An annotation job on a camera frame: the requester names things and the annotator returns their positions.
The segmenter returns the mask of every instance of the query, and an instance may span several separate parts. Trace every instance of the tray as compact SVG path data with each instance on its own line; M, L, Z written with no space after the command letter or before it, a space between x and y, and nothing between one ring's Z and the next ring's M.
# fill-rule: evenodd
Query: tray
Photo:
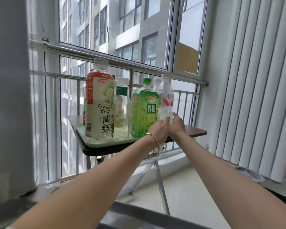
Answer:
M99 141L95 140L89 137L85 136L85 127L83 124L77 124L76 129L82 138L83 142L85 143L86 146L90 148L103 148L103 147L108 147L108 146L113 146L113 145L122 145L122 144L127 144L127 143L133 143L137 141L139 138L133 138L131 137L130 139L110 139L109 141Z

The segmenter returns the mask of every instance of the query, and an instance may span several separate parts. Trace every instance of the gold bangle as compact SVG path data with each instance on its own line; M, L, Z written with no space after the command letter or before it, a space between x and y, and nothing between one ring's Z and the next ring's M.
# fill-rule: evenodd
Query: gold bangle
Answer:
M158 153L157 153L157 156L158 156L158 155L160 154L160 144L159 144L158 139L157 139L154 135L152 135L151 133L146 133L146 134L144 134L143 136L146 136L146 135L152 136L152 137L155 139L155 141L157 142L157 145L158 145Z

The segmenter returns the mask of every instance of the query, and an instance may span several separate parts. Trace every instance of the white curtain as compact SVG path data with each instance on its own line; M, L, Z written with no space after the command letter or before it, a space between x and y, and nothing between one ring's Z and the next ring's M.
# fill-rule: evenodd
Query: white curtain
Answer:
M210 151L281 182L286 168L286 0L234 0Z

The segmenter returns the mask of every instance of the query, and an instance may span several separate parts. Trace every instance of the green tea bottle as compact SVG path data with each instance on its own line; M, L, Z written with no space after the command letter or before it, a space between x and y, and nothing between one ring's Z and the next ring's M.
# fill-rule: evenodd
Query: green tea bottle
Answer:
M152 80L143 79L143 87L132 95L131 135L140 138L157 121L159 95L150 87Z

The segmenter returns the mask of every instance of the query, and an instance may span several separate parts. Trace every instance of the bottle cap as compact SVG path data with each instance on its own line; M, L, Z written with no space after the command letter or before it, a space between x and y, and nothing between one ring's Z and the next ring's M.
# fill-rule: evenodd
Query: bottle cap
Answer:
M161 79L155 79L155 80L154 80L154 84L155 84L155 85L160 85L161 82L162 82Z
M143 84L145 85L150 85L152 84L152 79L151 78L144 78L143 79Z
M162 74L161 75L161 78L163 78L163 79L170 79L171 77L172 77L171 74Z
M129 84L129 79L128 78L124 78L124 77L118 77L116 79L116 84L117 85L125 85L128 86Z
M94 59L94 68L102 68L102 69L108 69L109 62L106 59L101 58L95 58Z

